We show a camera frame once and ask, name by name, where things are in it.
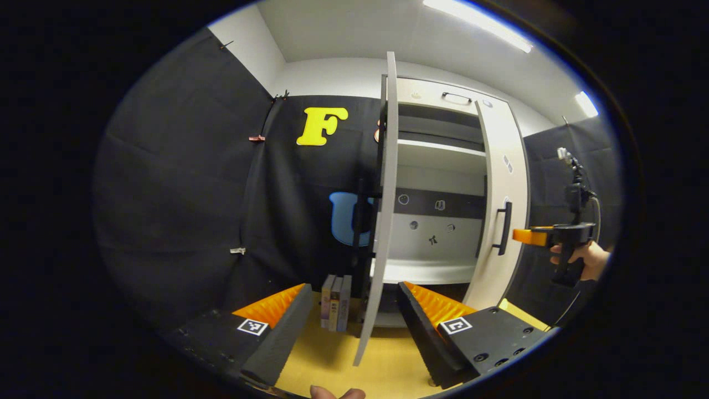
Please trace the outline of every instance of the orange gripper pad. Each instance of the orange gripper pad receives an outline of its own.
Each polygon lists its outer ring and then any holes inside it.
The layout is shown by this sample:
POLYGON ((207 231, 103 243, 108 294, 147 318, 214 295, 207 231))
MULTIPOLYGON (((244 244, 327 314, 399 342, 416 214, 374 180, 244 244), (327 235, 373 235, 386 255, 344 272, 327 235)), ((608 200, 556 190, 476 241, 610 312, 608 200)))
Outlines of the orange gripper pad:
POLYGON ((413 294, 413 297, 416 298, 419 305, 421 305, 423 312, 426 314, 429 321, 431 321, 433 327, 436 328, 436 331, 438 330, 438 324, 441 322, 476 312, 472 307, 463 305, 456 300, 452 300, 447 296, 428 290, 427 288, 411 284, 408 281, 404 281, 403 283, 406 284, 413 294))
POLYGON ((538 231, 514 229, 512 231, 512 239, 529 245, 547 245, 547 233, 538 231))
POLYGON ((286 310, 288 310, 288 306, 291 305, 293 299, 296 295, 298 295, 301 289, 305 287, 305 285, 305 283, 296 285, 295 287, 283 290, 280 293, 265 297, 264 299, 254 302, 251 305, 242 307, 241 309, 233 312, 232 315, 256 320, 257 322, 268 323, 269 327, 273 329, 276 327, 276 324, 278 324, 278 321, 281 319, 286 310))

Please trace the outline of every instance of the black curtain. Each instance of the black curtain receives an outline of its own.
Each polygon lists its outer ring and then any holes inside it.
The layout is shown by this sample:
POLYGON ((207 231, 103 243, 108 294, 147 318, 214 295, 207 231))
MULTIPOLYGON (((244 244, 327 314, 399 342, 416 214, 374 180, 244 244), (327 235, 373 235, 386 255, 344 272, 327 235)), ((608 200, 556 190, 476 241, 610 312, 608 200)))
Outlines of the black curtain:
MULTIPOLYGON (((550 226, 573 219, 564 200, 573 172, 557 157, 557 148, 565 147, 584 166, 586 184, 601 201, 598 244, 608 250, 618 239, 623 211, 623 170, 612 128, 594 117, 527 136, 524 144, 530 175, 529 225, 550 226)), ((598 222, 594 203, 588 203, 582 221, 598 222)), ((581 281, 574 289, 553 284, 550 256, 547 248, 523 245, 506 297, 546 324, 564 325, 586 304, 596 283, 581 281)))
POLYGON ((240 257, 229 249, 258 148, 248 138, 272 98, 221 45, 205 28, 149 69, 118 105, 95 165, 105 263, 161 329, 221 305, 240 257))
POLYGON ((230 279, 225 308, 238 308, 300 283, 319 291, 330 273, 352 274, 352 295, 359 296, 361 273, 350 267, 353 248, 331 232, 329 196, 356 193, 360 178, 366 190, 376 186, 374 132, 379 107, 379 99, 346 96, 292 96, 274 105, 250 176, 242 231, 247 250, 230 279), (308 107, 347 110, 347 119, 338 119, 334 134, 323 132, 327 138, 323 146, 296 144, 308 107))

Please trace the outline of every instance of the white cabinet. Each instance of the white cabinet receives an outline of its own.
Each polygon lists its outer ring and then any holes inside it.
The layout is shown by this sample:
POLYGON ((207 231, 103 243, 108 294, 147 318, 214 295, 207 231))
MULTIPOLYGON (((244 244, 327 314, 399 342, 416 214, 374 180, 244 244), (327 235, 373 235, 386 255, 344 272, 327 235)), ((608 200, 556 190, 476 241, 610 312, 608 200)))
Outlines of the white cabinet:
MULTIPOLYGON (((403 327, 401 316, 378 312, 384 284, 467 283, 466 305, 475 309, 498 305, 521 249, 511 240, 511 226, 525 226, 527 220, 526 159, 509 105, 463 87, 397 78, 394 54, 387 53, 387 60, 382 93, 386 126, 380 138, 382 191, 355 366, 375 326, 403 327), (405 136, 399 131, 400 122, 405 124, 400 104, 407 112, 421 109, 431 115, 443 110, 474 120, 483 143, 472 149, 453 145, 463 143, 456 139, 437 142, 426 134, 405 136)), ((418 120, 410 119, 408 125, 415 126, 418 120)), ((445 130, 460 125, 444 121, 437 126, 445 130)))

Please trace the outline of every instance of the yellow floor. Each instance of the yellow floor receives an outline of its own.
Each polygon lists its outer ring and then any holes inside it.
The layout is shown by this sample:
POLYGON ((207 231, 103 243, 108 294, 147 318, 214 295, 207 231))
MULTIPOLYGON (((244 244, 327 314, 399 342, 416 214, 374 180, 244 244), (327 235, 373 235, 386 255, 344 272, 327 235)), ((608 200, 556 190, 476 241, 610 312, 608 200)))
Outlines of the yellow floor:
MULTIPOLYGON (((374 328, 362 362, 354 367, 359 327, 350 322, 347 332, 321 328, 320 293, 313 294, 313 309, 276 388, 307 398, 311 384, 327 388, 336 397, 360 388, 373 399, 423 398, 442 391, 428 384, 430 376, 406 328, 374 328)), ((351 315, 357 306, 353 300, 351 315)))

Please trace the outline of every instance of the drawer handle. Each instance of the drawer handle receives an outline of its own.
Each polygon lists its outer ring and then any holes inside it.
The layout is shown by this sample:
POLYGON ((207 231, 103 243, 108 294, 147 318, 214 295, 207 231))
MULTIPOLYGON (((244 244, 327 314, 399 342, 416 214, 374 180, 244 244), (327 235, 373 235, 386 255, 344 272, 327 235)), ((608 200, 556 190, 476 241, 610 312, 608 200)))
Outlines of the drawer handle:
POLYGON ((443 92, 443 95, 441 95, 441 97, 446 97, 446 96, 448 96, 448 95, 463 97, 464 99, 467 99, 467 100, 468 100, 468 104, 470 104, 470 103, 473 102, 473 99, 470 98, 470 97, 462 96, 462 95, 460 95, 460 94, 455 94, 455 93, 449 93, 449 92, 443 92))

